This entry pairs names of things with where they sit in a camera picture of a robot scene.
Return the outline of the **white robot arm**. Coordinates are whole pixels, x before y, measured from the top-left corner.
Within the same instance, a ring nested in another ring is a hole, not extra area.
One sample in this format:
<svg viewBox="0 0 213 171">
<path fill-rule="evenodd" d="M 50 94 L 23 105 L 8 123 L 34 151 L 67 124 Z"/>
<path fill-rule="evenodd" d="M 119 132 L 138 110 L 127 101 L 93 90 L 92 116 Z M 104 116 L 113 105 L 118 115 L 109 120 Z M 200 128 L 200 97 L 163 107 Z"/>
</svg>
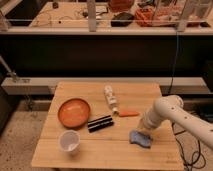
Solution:
<svg viewBox="0 0 213 171">
<path fill-rule="evenodd" d="M 170 120 L 213 150 L 213 124 L 189 114 L 183 109 L 183 105 L 183 100 L 177 95 L 157 98 L 152 107 L 141 117 L 138 130 L 149 135 L 164 120 Z"/>
</svg>

